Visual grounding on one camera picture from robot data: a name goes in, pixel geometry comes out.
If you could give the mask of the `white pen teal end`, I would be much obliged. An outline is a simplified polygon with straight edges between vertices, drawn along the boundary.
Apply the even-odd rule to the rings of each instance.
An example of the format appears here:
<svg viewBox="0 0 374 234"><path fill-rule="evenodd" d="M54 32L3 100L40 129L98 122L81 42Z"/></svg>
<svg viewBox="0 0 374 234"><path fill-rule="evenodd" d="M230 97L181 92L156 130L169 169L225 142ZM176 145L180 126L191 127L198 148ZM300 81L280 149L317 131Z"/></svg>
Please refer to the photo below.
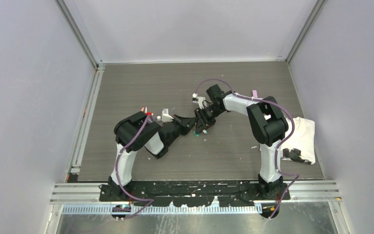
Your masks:
<svg viewBox="0 0 374 234"><path fill-rule="evenodd" d="M201 131L194 131L194 134L195 134L195 136L199 136L199 135L202 135L202 134L207 134L207 130L201 130Z"/></svg>

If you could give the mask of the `pink highlighter pen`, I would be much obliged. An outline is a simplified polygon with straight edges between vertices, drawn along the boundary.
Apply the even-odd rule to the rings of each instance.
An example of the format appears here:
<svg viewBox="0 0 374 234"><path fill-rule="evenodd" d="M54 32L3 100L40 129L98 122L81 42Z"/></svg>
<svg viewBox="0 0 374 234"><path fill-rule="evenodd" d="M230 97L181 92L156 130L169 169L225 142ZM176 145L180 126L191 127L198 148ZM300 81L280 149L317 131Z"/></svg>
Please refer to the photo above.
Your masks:
<svg viewBox="0 0 374 234"><path fill-rule="evenodd" d="M258 93L257 93L256 90L253 90L253 91L252 91L252 97L253 97L253 98L257 98L257 97L258 97Z"/></svg>

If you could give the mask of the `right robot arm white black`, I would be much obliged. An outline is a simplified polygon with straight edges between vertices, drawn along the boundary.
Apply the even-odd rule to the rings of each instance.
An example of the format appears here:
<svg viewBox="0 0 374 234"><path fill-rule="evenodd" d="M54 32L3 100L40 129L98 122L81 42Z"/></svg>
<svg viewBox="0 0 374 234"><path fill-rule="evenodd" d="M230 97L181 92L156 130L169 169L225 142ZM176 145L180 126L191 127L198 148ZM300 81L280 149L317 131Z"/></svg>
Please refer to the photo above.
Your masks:
<svg viewBox="0 0 374 234"><path fill-rule="evenodd" d="M197 93L192 101L199 107L195 109L195 134L207 133L216 123L216 117L224 112L237 112L248 117L251 132L261 145L261 169L258 174L258 191L262 198L272 199L283 184L280 174L279 148L289 126L280 107L273 97L264 99L245 97L234 91L224 92L219 85L213 85L206 91L210 98Z"/></svg>

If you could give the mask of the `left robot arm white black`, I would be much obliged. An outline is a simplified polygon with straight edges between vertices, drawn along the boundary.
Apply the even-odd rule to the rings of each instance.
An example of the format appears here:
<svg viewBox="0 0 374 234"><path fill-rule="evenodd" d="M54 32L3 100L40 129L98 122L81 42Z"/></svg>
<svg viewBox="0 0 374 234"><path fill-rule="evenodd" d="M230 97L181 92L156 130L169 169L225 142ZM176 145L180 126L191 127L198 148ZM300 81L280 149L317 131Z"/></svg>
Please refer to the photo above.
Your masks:
<svg viewBox="0 0 374 234"><path fill-rule="evenodd" d="M114 127L117 156L109 177L112 196L125 201L130 196L127 186L132 181L132 168L139 150L145 148L155 158L162 158L174 141L187 135L194 127L195 117L173 115L159 124L150 112L139 111L118 122Z"/></svg>

